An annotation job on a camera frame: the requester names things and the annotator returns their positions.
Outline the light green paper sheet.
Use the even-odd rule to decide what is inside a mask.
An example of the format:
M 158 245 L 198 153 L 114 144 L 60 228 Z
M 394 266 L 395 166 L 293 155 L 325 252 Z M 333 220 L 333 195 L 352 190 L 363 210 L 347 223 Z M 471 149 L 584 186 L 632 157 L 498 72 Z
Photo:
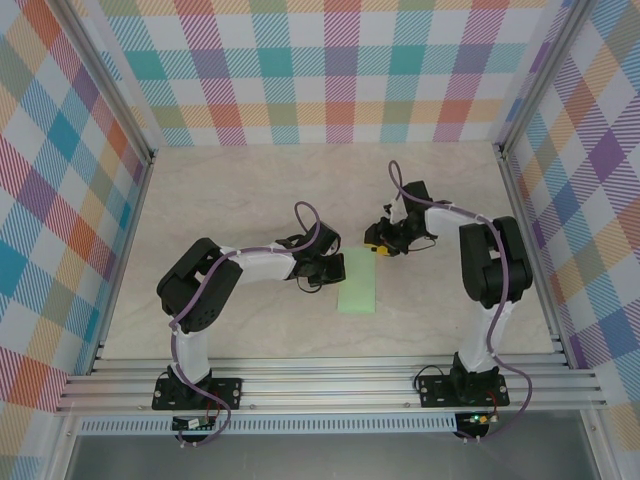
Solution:
M 339 285 L 337 310 L 343 314 L 376 311 L 376 256 L 364 247 L 343 251 L 346 278 Z

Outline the small black circuit board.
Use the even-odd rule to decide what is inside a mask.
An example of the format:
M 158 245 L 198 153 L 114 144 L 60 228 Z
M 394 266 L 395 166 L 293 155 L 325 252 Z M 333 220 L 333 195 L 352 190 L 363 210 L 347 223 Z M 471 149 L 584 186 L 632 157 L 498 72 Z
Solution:
M 171 422 L 172 431 L 205 432 L 211 431 L 216 425 L 214 417 L 173 417 Z

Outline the aluminium table side rail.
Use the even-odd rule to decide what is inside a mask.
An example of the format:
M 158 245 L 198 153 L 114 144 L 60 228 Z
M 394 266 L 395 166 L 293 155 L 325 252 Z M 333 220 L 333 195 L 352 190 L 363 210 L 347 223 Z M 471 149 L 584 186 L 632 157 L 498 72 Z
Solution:
M 493 150 L 511 208 L 520 226 L 523 242 L 533 271 L 534 285 L 538 301 L 541 305 L 549 333 L 554 340 L 558 340 L 560 342 L 562 353 L 566 359 L 566 365 L 569 368 L 574 369 L 576 367 L 575 358 L 571 345 L 567 343 L 566 332 L 564 331 L 564 327 L 559 317 L 559 311 L 552 295 L 551 287 L 549 286 L 548 279 L 541 263 L 536 238 L 531 225 L 528 222 L 524 199 L 519 191 L 516 177 L 509 162 L 509 157 L 501 150 L 499 145 L 494 145 Z
M 89 344 L 88 355 L 84 360 L 84 363 L 82 364 L 82 368 L 80 370 L 80 373 L 82 375 L 89 375 L 92 372 L 93 364 L 98 356 L 98 351 L 100 350 L 101 346 L 104 344 L 108 336 L 109 328 L 113 319 L 124 275 L 126 273 L 127 264 L 130 258 L 140 217 L 144 208 L 144 203 L 146 200 L 158 153 L 158 149 L 152 150 L 150 153 L 150 159 L 147 162 L 147 165 L 144 167 L 139 193 L 126 231 L 123 250 L 118 259 L 118 262 L 116 263 L 114 279 L 109 291 L 108 301 L 106 303 L 105 310 L 97 323 L 94 335 Z

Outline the aluminium mounting rail beam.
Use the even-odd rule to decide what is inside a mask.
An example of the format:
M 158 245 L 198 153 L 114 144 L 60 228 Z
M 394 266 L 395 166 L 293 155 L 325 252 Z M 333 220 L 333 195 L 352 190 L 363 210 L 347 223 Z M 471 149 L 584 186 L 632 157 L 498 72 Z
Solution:
M 604 391 L 591 370 L 570 368 L 561 353 L 509 355 L 507 362 L 527 379 L 504 374 L 509 410 L 601 409 Z M 412 379 L 419 370 L 448 371 L 448 356 L 213 359 L 219 377 L 243 380 L 244 413 L 325 413 L 417 410 Z M 99 359 L 90 374 L 68 379 L 57 411 L 63 413 L 147 413 L 165 359 Z

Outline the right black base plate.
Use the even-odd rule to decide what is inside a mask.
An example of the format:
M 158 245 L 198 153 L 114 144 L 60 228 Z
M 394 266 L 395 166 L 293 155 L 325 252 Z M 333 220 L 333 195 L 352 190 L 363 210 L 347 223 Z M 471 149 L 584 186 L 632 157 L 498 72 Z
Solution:
M 436 407 L 506 407 L 510 405 L 505 379 L 498 376 L 496 382 L 484 382 L 471 386 L 460 394 L 449 376 L 424 375 L 417 381 L 422 408 Z

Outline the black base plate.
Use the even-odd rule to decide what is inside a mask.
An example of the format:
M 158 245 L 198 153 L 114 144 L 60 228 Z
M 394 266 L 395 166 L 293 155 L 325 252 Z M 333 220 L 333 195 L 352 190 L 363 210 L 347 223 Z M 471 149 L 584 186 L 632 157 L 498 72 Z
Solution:
M 460 394 L 449 376 L 424 375 L 417 381 L 422 408 L 436 407 L 506 407 L 510 405 L 505 379 L 498 376 L 496 382 L 484 382 L 471 386 Z
M 204 378 L 196 386 L 224 401 L 231 410 L 240 406 L 242 380 L 240 378 Z M 162 376 L 157 379 L 151 409 L 154 411 L 187 411 L 215 409 L 215 402 L 194 391 L 176 376 Z

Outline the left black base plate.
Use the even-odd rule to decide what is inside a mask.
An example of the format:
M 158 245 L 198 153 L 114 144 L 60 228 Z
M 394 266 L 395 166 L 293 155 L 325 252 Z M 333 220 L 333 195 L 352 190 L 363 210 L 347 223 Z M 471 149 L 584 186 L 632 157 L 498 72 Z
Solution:
M 224 401 L 231 410 L 240 406 L 242 380 L 240 378 L 204 378 L 196 386 Z M 194 391 L 176 376 L 162 376 L 157 379 L 151 409 L 154 411 L 187 411 L 215 409 L 215 402 Z

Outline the aluminium frame post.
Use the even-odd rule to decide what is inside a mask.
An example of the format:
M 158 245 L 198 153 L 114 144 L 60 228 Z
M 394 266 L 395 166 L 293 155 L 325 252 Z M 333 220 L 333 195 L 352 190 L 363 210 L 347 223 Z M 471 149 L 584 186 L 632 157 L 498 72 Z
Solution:
M 69 36 L 85 68 L 96 83 L 98 90 L 104 95 L 106 102 L 111 107 L 115 118 L 119 121 L 134 149 L 141 155 L 147 165 L 152 165 L 155 156 L 154 149 L 144 137 L 99 50 L 93 44 L 90 35 L 84 28 L 83 22 L 76 13 L 71 0 L 46 0 L 46 2 L 62 29 Z
M 548 0 L 509 84 L 489 139 L 509 158 L 598 0 Z

